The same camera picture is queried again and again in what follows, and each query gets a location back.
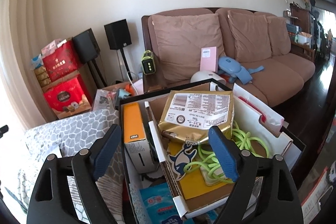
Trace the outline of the yellow checkered envelope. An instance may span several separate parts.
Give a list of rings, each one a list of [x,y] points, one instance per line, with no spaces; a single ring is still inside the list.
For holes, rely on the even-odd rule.
[[[182,147],[183,143],[169,142],[167,148],[168,155],[175,155]],[[177,181],[185,200],[189,200],[198,196],[202,196],[208,192],[216,190],[222,186],[230,185],[226,183],[218,183],[214,186],[207,186],[200,171],[201,166],[209,164],[219,164],[213,149],[207,145],[195,145],[197,154],[191,163],[184,167],[185,176]]]

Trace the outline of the white cardboard box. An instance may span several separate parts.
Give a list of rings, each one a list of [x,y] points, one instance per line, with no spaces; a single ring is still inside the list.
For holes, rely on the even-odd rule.
[[[239,85],[213,81],[172,90],[144,103],[159,163],[179,216],[191,219],[226,203],[234,183],[226,177],[208,131],[217,126],[252,155],[281,155],[289,168],[305,145],[284,128],[284,118]]]

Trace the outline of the left black speaker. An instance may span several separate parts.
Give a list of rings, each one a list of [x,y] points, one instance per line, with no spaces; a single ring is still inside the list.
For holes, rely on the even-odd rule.
[[[88,63],[100,55],[100,48],[91,28],[74,36],[72,41],[81,63]]]

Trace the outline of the red tea gift bag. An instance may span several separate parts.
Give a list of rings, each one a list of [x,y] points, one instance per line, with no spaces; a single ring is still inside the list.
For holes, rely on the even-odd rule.
[[[49,55],[42,58],[51,82],[54,82],[82,67],[72,39],[66,40]]]

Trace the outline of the tan paper package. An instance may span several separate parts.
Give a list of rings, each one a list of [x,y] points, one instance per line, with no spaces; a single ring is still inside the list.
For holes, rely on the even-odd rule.
[[[209,129],[213,126],[230,140],[233,121],[232,91],[171,91],[158,128],[172,141],[199,145],[209,142]]]

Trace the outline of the blue tissue pack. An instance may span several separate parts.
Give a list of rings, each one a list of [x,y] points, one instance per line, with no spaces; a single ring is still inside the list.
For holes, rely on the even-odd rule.
[[[149,223],[183,223],[166,182],[141,189],[140,194]]]

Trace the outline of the blue whale sticker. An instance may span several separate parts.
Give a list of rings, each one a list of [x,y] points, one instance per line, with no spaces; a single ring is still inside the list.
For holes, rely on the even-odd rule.
[[[196,154],[197,149],[194,146],[183,144],[181,149],[175,155],[168,155],[169,162],[171,163],[171,167],[177,181],[184,178],[184,167],[192,162]]]

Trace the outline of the red collection gift box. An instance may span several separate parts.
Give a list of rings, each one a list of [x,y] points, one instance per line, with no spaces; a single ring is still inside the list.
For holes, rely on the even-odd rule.
[[[92,98],[80,74],[49,88],[44,97],[58,119],[91,109]]]

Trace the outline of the brown sofa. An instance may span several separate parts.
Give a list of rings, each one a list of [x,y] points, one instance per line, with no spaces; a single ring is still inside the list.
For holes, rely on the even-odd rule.
[[[145,78],[156,85],[189,83],[201,66],[202,50],[215,47],[215,60],[230,57],[252,78],[244,89],[274,107],[300,92],[315,72],[314,63],[292,49],[286,19],[237,8],[187,8],[142,18],[147,50],[157,57],[157,71]]]

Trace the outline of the orange WD box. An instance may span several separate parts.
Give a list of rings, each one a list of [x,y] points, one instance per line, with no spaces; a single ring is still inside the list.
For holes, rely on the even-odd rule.
[[[123,142],[128,155],[139,174],[154,172],[157,163],[153,148],[143,124],[140,106],[137,102],[123,107]]]

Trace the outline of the blue plush toy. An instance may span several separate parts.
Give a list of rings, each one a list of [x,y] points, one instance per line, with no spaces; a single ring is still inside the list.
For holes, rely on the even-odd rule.
[[[235,59],[227,56],[222,56],[218,60],[219,71],[224,72],[228,76],[229,83],[235,83],[238,79],[242,84],[248,84],[252,81],[252,74],[264,70],[264,66],[259,66],[254,69],[246,69]]]

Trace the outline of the green black lantern device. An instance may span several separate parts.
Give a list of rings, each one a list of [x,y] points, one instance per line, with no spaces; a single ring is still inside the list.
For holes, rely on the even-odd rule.
[[[154,53],[151,50],[144,51],[141,65],[145,75],[151,75],[156,72]]]

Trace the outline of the cream curtain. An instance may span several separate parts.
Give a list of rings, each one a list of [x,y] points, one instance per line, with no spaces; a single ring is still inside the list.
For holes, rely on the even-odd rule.
[[[49,43],[43,0],[1,0],[1,82],[25,129],[52,121],[31,68],[31,60]]]

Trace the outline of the pink booklet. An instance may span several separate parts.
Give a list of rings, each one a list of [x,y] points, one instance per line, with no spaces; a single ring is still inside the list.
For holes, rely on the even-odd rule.
[[[201,49],[200,71],[218,71],[217,47],[203,47]]]

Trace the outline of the white helmet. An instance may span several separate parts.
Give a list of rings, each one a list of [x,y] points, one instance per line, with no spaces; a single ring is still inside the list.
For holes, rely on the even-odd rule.
[[[222,84],[226,84],[226,80],[216,73],[208,70],[198,71],[196,72],[190,79],[191,83],[203,81],[206,79],[214,79]]]

